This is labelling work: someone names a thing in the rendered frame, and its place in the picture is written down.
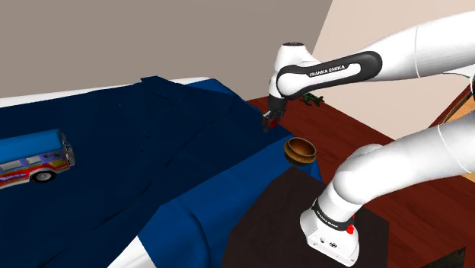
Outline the green plant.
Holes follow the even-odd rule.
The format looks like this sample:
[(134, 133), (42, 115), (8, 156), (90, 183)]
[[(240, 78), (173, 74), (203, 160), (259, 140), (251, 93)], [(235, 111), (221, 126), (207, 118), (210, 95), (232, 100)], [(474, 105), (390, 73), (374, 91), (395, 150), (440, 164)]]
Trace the green plant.
[(313, 95), (312, 93), (306, 93), (306, 94), (302, 95), (299, 98), (299, 100), (301, 102), (303, 102), (304, 104), (306, 104), (307, 106), (314, 105), (316, 107), (319, 107), (322, 103), (325, 102), (323, 96), (317, 97), (317, 96)]

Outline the brown wooden bowl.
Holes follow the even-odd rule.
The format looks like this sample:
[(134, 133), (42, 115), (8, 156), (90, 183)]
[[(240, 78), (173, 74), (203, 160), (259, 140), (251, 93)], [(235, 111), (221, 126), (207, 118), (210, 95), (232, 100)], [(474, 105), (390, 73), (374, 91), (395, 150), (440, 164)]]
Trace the brown wooden bowl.
[(292, 137), (283, 145), (285, 156), (296, 165), (306, 165), (316, 161), (314, 145), (301, 137)]

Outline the dark robot stand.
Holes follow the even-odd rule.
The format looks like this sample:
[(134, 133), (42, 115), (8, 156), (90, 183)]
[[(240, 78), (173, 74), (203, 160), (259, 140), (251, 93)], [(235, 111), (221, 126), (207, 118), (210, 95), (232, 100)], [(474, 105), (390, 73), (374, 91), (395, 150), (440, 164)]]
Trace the dark robot stand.
[(296, 167), (274, 179), (232, 229), (221, 268), (388, 268), (389, 223), (365, 208), (355, 217), (360, 253), (354, 266), (307, 245), (300, 215), (325, 187)]

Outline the blue toy bus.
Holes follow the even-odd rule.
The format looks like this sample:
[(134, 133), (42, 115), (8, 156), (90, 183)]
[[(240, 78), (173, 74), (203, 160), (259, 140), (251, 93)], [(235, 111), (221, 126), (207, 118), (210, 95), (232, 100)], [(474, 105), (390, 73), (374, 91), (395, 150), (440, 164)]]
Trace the blue toy bus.
[(73, 148), (60, 129), (0, 139), (0, 189), (47, 183), (75, 165)]

